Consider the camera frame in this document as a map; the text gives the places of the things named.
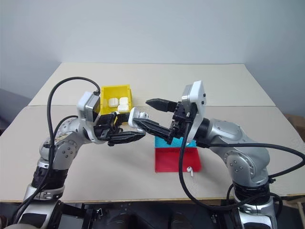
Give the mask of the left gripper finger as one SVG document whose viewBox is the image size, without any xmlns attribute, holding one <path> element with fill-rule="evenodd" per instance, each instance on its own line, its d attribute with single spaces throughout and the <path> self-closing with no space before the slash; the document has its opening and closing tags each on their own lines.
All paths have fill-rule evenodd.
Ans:
<svg viewBox="0 0 305 229">
<path fill-rule="evenodd" d="M 111 134 L 108 138 L 108 146 L 114 146 L 118 144 L 126 144 L 130 142 L 135 142 L 140 140 L 146 135 L 146 133 L 142 132 L 120 132 L 118 134 Z"/>
<path fill-rule="evenodd" d="M 123 123 L 127 123 L 129 121 L 129 116 L 130 116 L 130 113 L 117 114 L 116 124 L 121 125 Z"/>
</svg>

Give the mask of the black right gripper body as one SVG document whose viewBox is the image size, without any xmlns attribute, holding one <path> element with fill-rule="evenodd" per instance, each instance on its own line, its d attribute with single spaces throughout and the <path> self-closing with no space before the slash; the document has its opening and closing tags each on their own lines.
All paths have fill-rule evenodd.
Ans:
<svg viewBox="0 0 305 229">
<path fill-rule="evenodd" d="M 173 141 L 173 138 L 183 137 L 186 131 L 188 133 L 187 142 L 191 142 L 193 140 L 191 128 L 197 113 L 196 104 L 191 103 L 190 111 L 185 111 L 181 102 L 169 102 L 168 111 L 173 112 L 173 120 L 170 125 L 167 143 L 170 144 Z"/>
</svg>

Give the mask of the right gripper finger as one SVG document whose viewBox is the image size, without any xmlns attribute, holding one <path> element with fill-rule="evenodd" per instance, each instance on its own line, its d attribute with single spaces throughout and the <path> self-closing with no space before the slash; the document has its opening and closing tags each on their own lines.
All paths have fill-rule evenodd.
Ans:
<svg viewBox="0 0 305 229">
<path fill-rule="evenodd" d="M 153 98 L 146 100 L 145 102 L 150 107 L 162 111 L 162 112 L 174 112 L 177 107 L 177 102 L 161 99 L 161 98 Z"/>
<path fill-rule="evenodd" d="M 133 121 L 138 128 L 151 135 L 157 136 L 166 141 L 171 139 L 171 131 L 168 128 L 159 125 L 157 122 L 144 118 L 133 118 Z"/>
</svg>

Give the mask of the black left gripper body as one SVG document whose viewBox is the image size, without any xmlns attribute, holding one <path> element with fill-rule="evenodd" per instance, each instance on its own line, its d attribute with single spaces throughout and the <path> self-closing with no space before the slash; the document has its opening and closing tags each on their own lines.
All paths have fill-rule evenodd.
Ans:
<svg viewBox="0 0 305 229">
<path fill-rule="evenodd" d="M 118 134 L 123 131 L 121 125 L 116 124 L 117 113 L 101 115 L 96 125 L 93 127 L 94 134 L 98 140 L 108 141 L 111 134 Z"/>
</svg>

